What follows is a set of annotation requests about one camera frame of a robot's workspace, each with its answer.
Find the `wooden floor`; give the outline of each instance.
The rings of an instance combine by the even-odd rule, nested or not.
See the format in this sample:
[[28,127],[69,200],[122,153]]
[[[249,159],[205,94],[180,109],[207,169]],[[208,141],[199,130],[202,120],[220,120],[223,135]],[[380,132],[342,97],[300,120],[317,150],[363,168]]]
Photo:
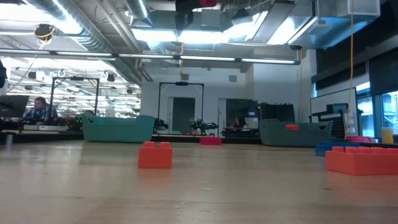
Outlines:
[[325,172],[313,149],[172,146],[172,170],[138,170],[134,144],[2,148],[0,223],[398,223],[398,176]]

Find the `black metal frame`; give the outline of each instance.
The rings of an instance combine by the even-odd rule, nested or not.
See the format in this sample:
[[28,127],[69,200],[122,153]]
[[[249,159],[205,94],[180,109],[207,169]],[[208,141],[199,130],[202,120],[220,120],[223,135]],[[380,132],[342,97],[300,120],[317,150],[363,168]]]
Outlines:
[[[62,80],[58,85],[55,85],[56,80]],[[65,80],[73,80],[73,81],[83,81],[83,80],[96,80],[97,81],[97,87],[96,87],[96,93],[95,93],[95,106],[94,106],[94,115],[97,114],[97,105],[98,105],[98,94],[100,91],[100,79],[99,78],[83,78],[83,77],[52,77],[52,85],[51,85],[51,98],[50,98],[50,118],[52,114],[52,103],[54,99],[54,90],[56,87],[58,87],[63,81]]]
[[203,102],[205,100],[205,84],[203,83],[183,83],[181,85],[181,82],[160,82],[159,83],[159,96],[157,98],[157,119],[160,119],[160,94],[161,88],[163,84],[169,84],[169,85],[178,85],[178,86],[189,86],[189,85],[200,85],[201,86],[201,121],[203,122]]

